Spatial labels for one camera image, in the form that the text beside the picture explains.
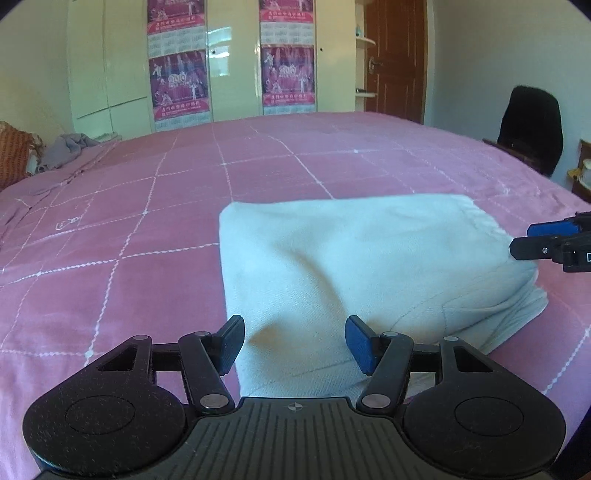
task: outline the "pink poster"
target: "pink poster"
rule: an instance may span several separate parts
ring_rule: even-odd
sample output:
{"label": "pink poster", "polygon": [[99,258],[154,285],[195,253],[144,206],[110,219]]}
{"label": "pink poster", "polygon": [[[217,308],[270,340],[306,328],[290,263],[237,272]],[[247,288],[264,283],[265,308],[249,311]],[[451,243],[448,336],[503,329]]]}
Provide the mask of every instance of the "pink poster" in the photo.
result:
{"label": "pink poster", "polygon": [[314,0],[259,0],[261,22],[314,23]]}
{"label": "pink poster", "polygon": [[261,49],[263,106],[314,105],[314,47]]}
{"label": "pink poster", "polygon": [[150,59],[156,123],[209,111],[205,51],[186,51]]}
{"label": "pink poster", "polygon": [[205,25],[205,0],[148,0],[148,34]]}

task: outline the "gray cloth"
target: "gray cloth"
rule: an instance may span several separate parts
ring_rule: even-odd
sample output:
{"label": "gray cloth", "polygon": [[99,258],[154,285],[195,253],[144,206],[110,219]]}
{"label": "gray cloth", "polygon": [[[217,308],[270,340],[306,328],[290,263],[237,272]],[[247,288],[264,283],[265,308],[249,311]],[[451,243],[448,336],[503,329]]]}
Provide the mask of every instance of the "gray cloth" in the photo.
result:
{"label": "gray cloth", "polygon": [[85,134],[63,134],[56,138],[53,145],[45,150],[35,173],[60,168],[77,159],[86,147],[94,147],[99,143]]}

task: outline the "white wall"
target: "white wall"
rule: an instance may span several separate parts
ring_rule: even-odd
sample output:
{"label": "white wall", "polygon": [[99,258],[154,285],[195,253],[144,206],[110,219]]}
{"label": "white wall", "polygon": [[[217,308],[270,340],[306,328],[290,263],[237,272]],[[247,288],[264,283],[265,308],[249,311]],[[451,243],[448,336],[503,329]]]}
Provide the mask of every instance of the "white wall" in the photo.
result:
{"label": "white wall", "polygon": [[591,22],[567,0],[433,0],[436,60],[429,124],[496,140],[511,90],[552,93],[564,153],[553,180],[568,185],[579,139],[591,140]]}
{"label": "white wall", "polygon": [[72,132],[68,0],[23,0],[0,21],[0,120],[46,143]]}

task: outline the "wooden door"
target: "wooden door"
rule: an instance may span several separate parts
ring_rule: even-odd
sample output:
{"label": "wooden door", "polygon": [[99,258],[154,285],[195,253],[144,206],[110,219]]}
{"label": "wooden door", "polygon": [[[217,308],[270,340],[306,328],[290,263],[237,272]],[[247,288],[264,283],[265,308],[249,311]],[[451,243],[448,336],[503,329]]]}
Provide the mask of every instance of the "wooden door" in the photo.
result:
{"label": "wooden door", "polygon": [[426,86],[425,0],[374,0],[366,7],[366,110],[422,123]]}

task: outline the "metal pivot screw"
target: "metal pivot screw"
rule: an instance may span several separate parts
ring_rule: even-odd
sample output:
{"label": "metal pivot screw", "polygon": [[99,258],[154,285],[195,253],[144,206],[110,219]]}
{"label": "metal pivot screw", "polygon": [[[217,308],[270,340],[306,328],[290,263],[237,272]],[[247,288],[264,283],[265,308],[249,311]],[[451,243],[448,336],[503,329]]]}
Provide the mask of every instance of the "metal pivot screw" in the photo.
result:
{"label": "metal pivot screw", "polygon": [[390,405],[390,398],[379,393],[372,393],[371,395],[364,396],[361,403],[367,408],[386,408]]}
{"label": "metal pivot screw", "polygon": [[228,398],[225,395],[220,395],[219,393],[212,393],[210,395],[205,395],[201,397],[199,403],[210,410],[215,410],[216,408],[225,407],[230,403]]}

